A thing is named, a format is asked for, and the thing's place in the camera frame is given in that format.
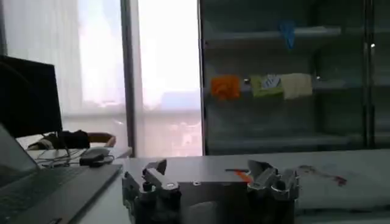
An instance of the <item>glass cabinet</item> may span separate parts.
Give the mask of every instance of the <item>glass cabinet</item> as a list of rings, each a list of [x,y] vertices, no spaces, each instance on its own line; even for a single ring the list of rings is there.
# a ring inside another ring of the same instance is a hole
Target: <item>glass cabinet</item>
[[[370,81],[372,82],[372,142],[390,146],[390,2],[375,0],[370,10]]]
[[[200,0],[206,154],[368,147],[366,13],[364,1]]]

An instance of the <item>orange object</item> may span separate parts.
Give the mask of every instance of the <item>orange object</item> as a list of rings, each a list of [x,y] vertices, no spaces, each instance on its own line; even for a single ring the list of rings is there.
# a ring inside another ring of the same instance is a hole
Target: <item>orange object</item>
[[[236,75],[222,75],[211,80],[211,95],[220,100],[239,98],[239,78]]]
[[[236,175],[238,175],[244,182],[251,182],[252,179],[250,179],[250,177],[248,177],[246,175],[246,173],[242,172],[242,171],[235,171]]]

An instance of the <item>laptop screen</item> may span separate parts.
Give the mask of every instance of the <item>laptop screen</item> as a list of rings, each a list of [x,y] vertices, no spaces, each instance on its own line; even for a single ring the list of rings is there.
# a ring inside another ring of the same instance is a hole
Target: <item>laptop screen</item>
[[[34,160],[0,124],[0,187],[38,168]]]

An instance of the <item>green sticky note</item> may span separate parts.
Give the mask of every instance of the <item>green sticky note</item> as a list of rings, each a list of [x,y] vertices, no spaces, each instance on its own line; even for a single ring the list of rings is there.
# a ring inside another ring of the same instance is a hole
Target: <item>green sticky note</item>
[[[283,92],[279,75],[252,75],[250,77],[254,97],[280,94]]]

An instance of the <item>orange sticky note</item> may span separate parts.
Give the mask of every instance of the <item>orange sticky note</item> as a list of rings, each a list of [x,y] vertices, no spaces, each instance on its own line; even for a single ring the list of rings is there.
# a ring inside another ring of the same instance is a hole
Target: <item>orange sticky note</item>
[[[221,100],[239,98],[240,85],[236,75],[222,75],[211,80],[211,95]]]

